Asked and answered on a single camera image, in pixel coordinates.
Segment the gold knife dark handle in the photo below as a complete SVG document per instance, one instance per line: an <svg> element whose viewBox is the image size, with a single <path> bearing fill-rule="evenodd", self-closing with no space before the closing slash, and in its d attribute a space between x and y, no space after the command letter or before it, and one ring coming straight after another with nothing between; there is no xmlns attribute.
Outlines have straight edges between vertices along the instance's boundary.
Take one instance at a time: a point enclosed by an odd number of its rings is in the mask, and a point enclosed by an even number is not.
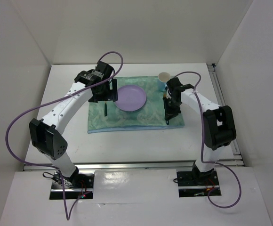
<svg viewBox="0 0 273 226"><path fill-rule="evenodd" d="M169 125L169 105L168 105L168 99L167 94L163 94L163 106L164 106L164 120L166 121L166 125Z"/></svg>

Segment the gold fork dark handle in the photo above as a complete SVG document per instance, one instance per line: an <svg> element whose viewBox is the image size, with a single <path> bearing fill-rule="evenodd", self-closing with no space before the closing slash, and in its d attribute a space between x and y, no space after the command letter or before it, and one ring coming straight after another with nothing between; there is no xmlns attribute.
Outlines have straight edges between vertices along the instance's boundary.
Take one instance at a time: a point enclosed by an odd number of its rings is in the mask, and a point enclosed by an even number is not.
<svg viewBox="0 0 273 226"><path fill-rule="evenodd" d="M104 116L106 117L108 115L108 110L107 110L107 101L104 102Z"/></svg>

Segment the lavender plastic plate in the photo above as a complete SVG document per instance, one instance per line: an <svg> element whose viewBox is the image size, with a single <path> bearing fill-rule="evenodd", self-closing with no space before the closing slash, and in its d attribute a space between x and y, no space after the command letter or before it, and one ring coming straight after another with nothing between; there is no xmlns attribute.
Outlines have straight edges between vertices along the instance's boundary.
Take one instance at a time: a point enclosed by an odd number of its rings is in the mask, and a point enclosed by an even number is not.
<svg viewBox="0 0 273 226"><path fill-rule="evenodd" d="M134 112L146 103L146 92L137 85L125 85L118 88L118 100L115 105L123 111Z"/></svg>

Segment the light blue ceramic mug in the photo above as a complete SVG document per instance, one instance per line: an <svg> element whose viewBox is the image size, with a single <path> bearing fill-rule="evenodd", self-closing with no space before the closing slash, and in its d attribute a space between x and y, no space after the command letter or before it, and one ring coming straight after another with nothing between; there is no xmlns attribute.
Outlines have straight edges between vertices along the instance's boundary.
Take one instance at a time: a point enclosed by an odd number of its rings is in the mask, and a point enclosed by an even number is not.
<svg viewBox="0 0 273 226"><path fill-rule="evenodd" d="M171 79L171 75L166 72L161 72L157 77L157 85L159 91L164 91L167 87L167 82Z"/></svg>

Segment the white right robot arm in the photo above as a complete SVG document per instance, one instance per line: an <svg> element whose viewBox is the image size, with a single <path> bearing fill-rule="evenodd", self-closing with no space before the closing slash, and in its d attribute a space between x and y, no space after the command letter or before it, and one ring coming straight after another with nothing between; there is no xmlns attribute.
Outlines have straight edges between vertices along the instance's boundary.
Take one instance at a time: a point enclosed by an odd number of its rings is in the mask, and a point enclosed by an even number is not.
<svg viewBox="0 0 273 226"><path fill-rule="evenodd" d="M232 109L227 105L220 106L191 89L167 91L163 95L163 103L167 124L181 113L182 104L192 108L201 118L201 153L191 173L192 181L201 185L207 180L207 173L214 169L223 150L236 139Z"/></svg>

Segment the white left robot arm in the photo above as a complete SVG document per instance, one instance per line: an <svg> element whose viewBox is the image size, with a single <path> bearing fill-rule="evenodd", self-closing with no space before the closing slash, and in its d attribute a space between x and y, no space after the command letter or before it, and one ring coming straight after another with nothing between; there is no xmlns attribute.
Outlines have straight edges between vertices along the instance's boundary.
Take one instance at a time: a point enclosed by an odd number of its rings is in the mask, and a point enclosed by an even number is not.
<svg viewBox="0 0 273 226"><path fill-rule="evenodd" d="M114 75L114 68L110 65L97 65L93 70L81 71L57 105L41 119L32 119L29 123L32 145L60 170L62 182L68 188L78 184L79 170L66 152L68 143L63 132L86 102L117 101Z"/></svg>

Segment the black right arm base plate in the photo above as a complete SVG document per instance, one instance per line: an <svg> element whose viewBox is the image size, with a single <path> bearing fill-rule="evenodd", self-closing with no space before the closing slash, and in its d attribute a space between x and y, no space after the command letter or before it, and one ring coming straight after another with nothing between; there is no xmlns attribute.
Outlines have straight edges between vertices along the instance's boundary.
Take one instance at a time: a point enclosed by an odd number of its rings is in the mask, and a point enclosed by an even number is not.
<svg viewBox="0 0 273 226"><path fill-rule="evenodd" d="M192 178L190 171L178 171L177 177L173 182L178 186L179 197L204 197L208 196L221 196L221 189L217 172L213 171L208 178L200 181L195 181Z"/></svg>

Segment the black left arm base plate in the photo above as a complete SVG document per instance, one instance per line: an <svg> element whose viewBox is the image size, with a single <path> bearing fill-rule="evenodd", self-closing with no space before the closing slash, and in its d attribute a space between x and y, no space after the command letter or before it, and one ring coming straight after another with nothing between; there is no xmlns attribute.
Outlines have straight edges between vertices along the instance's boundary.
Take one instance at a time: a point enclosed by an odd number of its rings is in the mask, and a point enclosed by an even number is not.
<svg viewBox="0 0 273 226"><path fill-rule="evenodd" d="M44 172L43 177L51 179L50 200L62 200L63 190L62 181L58 172L54 174ZM93 199L93 188L95 181L95 173L87 172L82 174L82 179L79 179L78 183L73 185L66 179L64 180L65 198L67 200L74 200L80 197L82 200Z"/></svg>

